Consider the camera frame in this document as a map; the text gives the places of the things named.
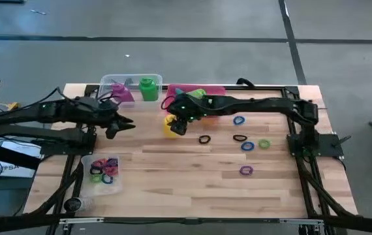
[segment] clear plastic container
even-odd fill
[[[149,88],[150,82],[155,86],[155,89]],[[99,87],[99,97],[110,97],[111,94],[120,96],[121,98],[111,99],[114,102],[121,102],[119,107],[143,106],[143,107],[158,107],[162,101],[162,84],[163,78],[158,74],[109,74],[103,76]]]
[[[92,163],[95,161],[100,161],[102,159],[104,159],[104,161],[107,161],[108,159],[117,159],[117,168],[116,168],[117,173],[111,174],[112,182],[111,182],[110,176],[107,175],[105,170],[97,170],[97,169],[92,170],[92,166],[91,166]],[[80,191],[81,197],[89,198],[92,196],[99,196],[99,195],[111,195],[111,194],[122,191],[121,161],[117,155],[112,155],[112,154],[86,155],[82,157],[81,161],[83,163],[83,182],[82,182],[82,189]],[[105,174],[103,180],[108,183],[104,183],[102,181],[103,174]],[[95,181],[93,179],[93,175],[98,176],[101,180]]]

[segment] rubber band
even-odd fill
[[[242,135],[242,134],[235,134],[232,138],[238,142],[243,142],[248,139],[245,135]]]
[[[118,159],[108,159],[108,161],[105,164],[105,167],[107,166],[110,167],[118,166]]]
[[[114,182],[114,178],[112,176],[108,176],[106,174],[103,174],[102,175],[102,182],[105,183],[105,184],[112,184]]]
[[[240,168],[240,174],[242,174],[243,176],[250,176],[251,174],[253,174],[253,167],[251,166],[242,166]]]
[[[99,183],[100,181],[102,181],[102,175],[100,175],[100,174],[92,174],[92,175],[90,175],[90,180],[93,183]]]
[[[209,141],[211,141],[211,137],[208,136],[207,134],[203,135],[203,136],[199,136],[199,144],[207,144],[209,143]]]
[[[250,142],[250,141],[246,141],[246,142],[244,142],[244,143],[241,145],[241,149],[242,149],[243,151],[251,151],[251,150],[253,150],[254,148],[255,148],[254,143],[253,143],[253,142]]]
[[[103,168],[104,173],[108,176],[115,176],[118,174],[118,167],[117,166],[107,166]]]
[[[94,170],[102,170],[103,164],[101,162],[95,161],[92,164],[90,164],[90,167]]]
[[[270,141],[266,139],[261,139],[258,141],[258,146],[262,149],[268,149],[270,147]]]
[[[97,172],[97,173],[94,173],[94,172],[93,172],[94,170],[97,170],[97,169],[94,169],[94,168],[90,168],[90,174],[91,174],[91,175],[95,175],[95,174],[102,174],[102,173],[103,173],[103,170],[102,170],[102,169],[100,169],[100,170],[97,170],[97,171],[99,171],[99,172]]]
[[[236,116],[234,117],[234,125],[242,125],[245,122],[245,118],[243,116]]]
[[[173,98],[173,99],[175,99],[175,97],[174,96],[167,96],[162,102],[161,102],[161,104],[160,104],[160,108],[162,109],[162,110],[166,110],[167,108],[168,108],[168,106],[166,107],[166,108],[163,108],[164,107],[164,104],[165,104],[165,102],[168,100],[168,98]]]

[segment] yellow object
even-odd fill
[[[201,99],[204,95],[206,95],[206,91],[204,89],[196,89],[194,91],[190,91],[187,93],[197,99]]]
[[[8,104],[8,110],[13,110],[15,108],[19,108],[21,105],[18,102],[13,102]]]
[[[164,119],[163,133],[166,138],[177,138],[178,137],[176,133],[170,130],[171,126],[168,125],[175,119],[176,119],[176,116],[173,114],[167,115]]]

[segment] green bottle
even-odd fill
[[[144,101],[156,101],[159,98],[157,86],[151,78],[141,78],[140,91]]]

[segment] black metal frame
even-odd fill
[[[245,80],[238,80],[237,84],[246,84]],[[97,85],[87,85],[85,95],[90,95],[95,90]],[[282,97],[289,97],[294,99],[300,99],[300,94],[297,86],[254,86],[253,84],[247,84],[247,86],[225,86],[227,90],[254,90],[254,91],[278,91],[282,94]],[[290,134],[296,134],[295,123],[290,119],[287,120]],[[19,217],[1,217],[0,223],[5,223],[5,226],[0,228],[0,231],[4,230],[15,230],[29,227],[39,227],[42,225],[51,224],[46,235],[52,235],[55,233],[57,224],[60,219],[70,219],[74,217],[73,213],[60,213],[61,205],[63,204],[63,195],[69,186],[75,182],[74,189],[72,192],[73,196],[80,194],[80,188],[82,184],[82,166],[79,163],[78,167],[73,173],[70,173],[71,168],[74,164],[73,155],[69,155],[64,173],[61,181],[61,187],[37,210],[24,214]],[[299,219],[300,232],[308,235],[315,234],[315,221],[312,223],[310,220],[314,219],[317,221],[324,222],[324,231],[327,235],[334,235],[334,227],[339,228],[351,228],[356,230],[362,230],[372,232],[372,219],[363,218],[361,216],[353,215],[350,212],[344,210],[323,188],[322,181],[319,174],[318,164],[316,157],[311,156],[309,159],[309,165],[312,173],[306,169],[304,161],[301,157],[296,156],[296,163],[298,166],[298,172],[300,175],[300,181],[302,186],[303,199],[305,200],[305,207],[307,210],[307,218]],[[311,193],[309,191],[308,183],[310,183],[314,189],[317,190],[317,194],[320,200],[321,215],[317,214],[311,199]],[[45,215],[45,213],[55,205],[55,209],[52,215]],[[331,216],[329,207],[334,210],[337,216]],[[186,225],[197,225],[201,223],[286,223],[291,219],[235,219],[235,218],[135,218],[135,217],[105,217],[103,223],[123,223],[123,224],[144,224],[144,223],[182,223]],[[64,234],[69,235],[71,233],[72,225],[66,225]]]

